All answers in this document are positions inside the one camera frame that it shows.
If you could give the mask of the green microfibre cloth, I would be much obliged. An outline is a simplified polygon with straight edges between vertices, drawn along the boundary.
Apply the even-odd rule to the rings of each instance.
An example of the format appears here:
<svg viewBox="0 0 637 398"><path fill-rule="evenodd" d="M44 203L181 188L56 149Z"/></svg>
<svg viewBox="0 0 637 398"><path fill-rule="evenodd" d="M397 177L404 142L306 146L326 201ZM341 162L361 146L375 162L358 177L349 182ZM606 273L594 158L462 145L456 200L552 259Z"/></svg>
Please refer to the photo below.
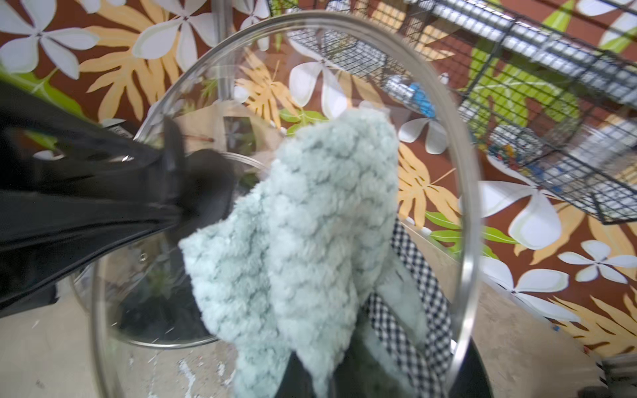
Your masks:
<svg viewBox="0 0 637 398"><path fill-rule="evenodd" d="M273 397L297 359L326 397L444 397L448 302L398 214L399 140L350 109L299 129L223 221L180 243L206 328L237 349L237 397Z"/></svg>

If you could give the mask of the glass pot lid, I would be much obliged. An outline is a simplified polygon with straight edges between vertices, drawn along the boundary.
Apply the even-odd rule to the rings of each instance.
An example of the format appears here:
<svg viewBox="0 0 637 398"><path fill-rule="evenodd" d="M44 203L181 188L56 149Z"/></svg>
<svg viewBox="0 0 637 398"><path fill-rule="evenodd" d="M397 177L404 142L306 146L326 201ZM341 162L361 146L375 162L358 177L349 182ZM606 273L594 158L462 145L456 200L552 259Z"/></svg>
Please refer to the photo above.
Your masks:
<svg viewBox="0 0 637 398"><path fill-rule="evenodd" d="M192 284L178 248L180 240L227 218L234 202L266 177L268 166L257 156L221 152L211 159L189 154L194 186L191 209L174 228L126 245L71 277L71 288L85 310L92 288L104 290L111 329L120 340L145 348L178 349L215 343L202 321Z"/></svg>
<svg viewBox="0 0 637 398"><path fill-rule="evenodd" d="M172 115L182 124L189 150L257 156L265 164L275 147L272 134L292 136L347 107L385 110L396 125L400 147L398 213L431 273L441 277L448 296L451 345L462 346L451 360L451 388L460 372L477 305L479 277L463 252L461 193L463 177L479 180L477 158L455 157L457 131L448 129L446 111L430 119L410 104L409 85L418 83L431 100L431 85L420 83L404 62L379 50L364 36L337 28L276 31L236 51L233 62L202 59L188 80L159 83L136 139L159 146L161 120ZM199 397L220 391L219 384L190 369L194 354L217 352L219 340L178 349L145 348L114 335L99 302L98 281L91 308L94 362L104 397Z"/></svg>

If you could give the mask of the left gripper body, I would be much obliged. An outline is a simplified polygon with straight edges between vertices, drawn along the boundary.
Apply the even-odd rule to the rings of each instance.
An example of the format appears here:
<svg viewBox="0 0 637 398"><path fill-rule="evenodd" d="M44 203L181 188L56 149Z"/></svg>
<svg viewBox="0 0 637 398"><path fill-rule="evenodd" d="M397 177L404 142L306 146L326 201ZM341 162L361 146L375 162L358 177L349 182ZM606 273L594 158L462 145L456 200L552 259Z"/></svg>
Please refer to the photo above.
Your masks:
<svg viewBox="0 0 637 398"><path fill-rule="evenodd" d="M56 283L161 232L226 218L236 176L219 152L187 153L163 118L155 149L1 85L1 314L53 304Z"/></svg>

